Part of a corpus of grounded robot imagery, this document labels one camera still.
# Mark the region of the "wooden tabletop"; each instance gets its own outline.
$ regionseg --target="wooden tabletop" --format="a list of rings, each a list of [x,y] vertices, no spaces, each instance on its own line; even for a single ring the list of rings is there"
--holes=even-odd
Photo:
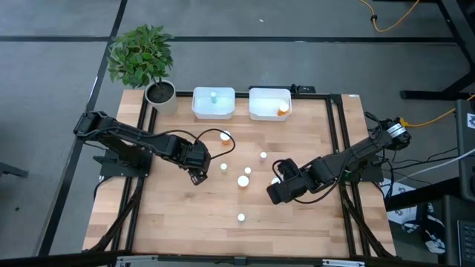
[[[126,90],[117,119],[137,126],[142,90]],[[367,137],[361,101],[344,95],[344,112],[351,144]],[[256,122],[249,117],[249,100],[236,99],[230,120],[201,120],[191,111],[191,97],[179,97],[173,116],[157,117],[154,132],[182,129],[198,135],[208,128],[230,131],[236,149],[211,161],[208,179],[195,186],[176,165],[154,157],[140,205],[133,252],[146,254],[243,255],[276,257],[348,257],[338,190],[312,205],[296,202],[273,205],[266,187],[274,177],[272,163],[292,158],[303,165],[317,156],[332,153],[324,100],[293,99],[292,114],[285,122]],[[148,127],[147,111],[144,129]],[[338,113],[334,107],[335,121]],[[340,148],[343,148],[338,123]],[[201,138],[211,155],[231,145],[221,144],[218,133]],[[260,162],[261,151],[267,159]],[[223,174],[220,164],[226,163]],[[239,189],[238,177],[250,167],[249,186]],[[99,241],[117,216],[124,178],[113,178],[97,191],[84,248]],[[364,218],[378,240],[395,253],[381,192],[371,183],[360,183]],[[313,200],[320,194],[306,194]],[[244,222],[238,214],[245,214]],[[125,246],[128,221],[122,230],[120,248]],[[353,222],[356,247],[361,245]]]

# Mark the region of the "gray floor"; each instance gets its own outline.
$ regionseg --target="gray floor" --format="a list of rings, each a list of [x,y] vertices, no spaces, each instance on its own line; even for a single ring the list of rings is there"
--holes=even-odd
[[[410,3],[372,3],[380,27]],[[119,0],[0,2],[0,35],[107,36]],[[129,1],[119,33],[140,24],[164,24],[175,36],[381,36],[359,1],[137,0]],[[400,27],[383,36],[449,36],[435,4],[420,4]],[[0,181],[0,258],[33,255],[73,141],[72,128],[91,92],[105,43],[0,42],[0,161],[30,170],[27,179]],[[468,72],[458,47],[424,44],[173,43],[171,81],[197,86],[314,85],[321,93],[356,93],[380,118],[413,123],[432,119],[452,102],[404,101],[400,90],[441,90]],[[106,75],[96,110],[115,116],[122,90]],[[424,159],[456,147],[454,119],[411,131],[398,159]],[[52,247],[80,251],[99,165],[84,148]],[[409,174],[419,168],[402,171]],[[457,175],[456,165],[421,175],[436,182]],[[407,181],[412,186],[423,184]],[[398,255],[426,260],[420,244],[399,238]]]

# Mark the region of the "white plastic bin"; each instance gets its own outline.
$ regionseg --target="white plastic bin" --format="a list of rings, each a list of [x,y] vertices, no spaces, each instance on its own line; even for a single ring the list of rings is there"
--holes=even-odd
[[[192,110],[198,119],[231,119],[235,111],[233,88],[205,88],[193,90]]]
[[[289,105],[289,113],[278,116],[279,105]],[[292,113],[292,100],[287,89],[253,88],[249,91],[249,113],[253,120],[282,122]]]

